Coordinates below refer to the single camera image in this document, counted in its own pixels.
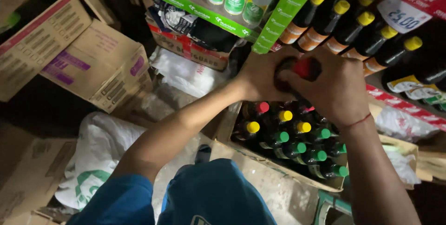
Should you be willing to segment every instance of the orange bottle label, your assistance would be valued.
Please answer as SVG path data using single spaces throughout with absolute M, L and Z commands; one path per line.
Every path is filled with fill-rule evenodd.
M 334 37 L 331 37 L 327 42 L 325 42 L 323 47 L 328 48 L 328 50 L 330 50 L 334 54 L 338 54 L 346 49 L 348 46 L 341 45 L 337 40 L 335 40 Z
M 364 77 L 387 68 L 378 64 L 375 58 L 370 58 L 366 60 L 365 62 L 363 62 L 363 65 L 364 65 Z
M 279 39 L 285 44 L 293 44 L 302 35 L 307 27 L 298 27 L 291 22 L 288 27 L 283 31 Z
M 342 55 L 342 57 L 349 57 L 349 58 L 355 58 L 359 60 L 366 60 L 368 57 L 360 55 L 356 49 L 352 48 L 349 51 L 347 51 L 345 54 Z
M 298 40 L 298 45 L 305 51 L 311 51 L 322 41 L 327 39 L 327 37 L 328 35 L 320 35 L 316 33 L 314 28 L 310 28 L 305 35 Z

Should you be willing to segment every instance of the plastic bag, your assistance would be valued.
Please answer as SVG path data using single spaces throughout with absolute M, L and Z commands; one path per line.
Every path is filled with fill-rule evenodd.
M 409 165 L 409 161 L 415 160 L 415 156 L 413 154 L 404 157 L 397 151 L 390 151 L 386 149 L 385 151 L 401 181 L 407 184 L 421 183 L 421 180 L 416 176 L 416 173 Z
M 87 115 L 79 128 L 76 152 L 54 194 L 58 201 L 82 210 L 144 131 L 143 127 L 108 114 Z
M 390 106 L 383 108 L 375 124 L 376 129 L 385 135 L 412 143 L 439 132 L 433 125 Z
M 151 65 L 164 75 L 161 82 L 201 98 L 229 79 L 230 71 L 215 71 L 157 46 Z

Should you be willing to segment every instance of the floor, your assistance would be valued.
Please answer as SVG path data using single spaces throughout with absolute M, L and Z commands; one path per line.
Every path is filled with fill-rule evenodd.
M 143 102 L 144 119 L 156 122 L 175 110 L 196 100 L 182 91 L 167 84 L 156 85 Z M 162 199 L 169 181 L 176 171 L 185 164 L 193 163 L 197 148 L 209 144 L 212 148 L 211 160 L 228 158 L 234 160 L 246 179 L 260 192 L 277 224 L 311 224 L 314 220 L 318 202 L 318 190 L 292 179 L 284 179 L 280 172 L 255 162 L 233 149 L 212 141 L 213 132 L 218 125 L 218 116 L 163 169 L 155 179 L 153 208 L 155 220 L 161 212 Z

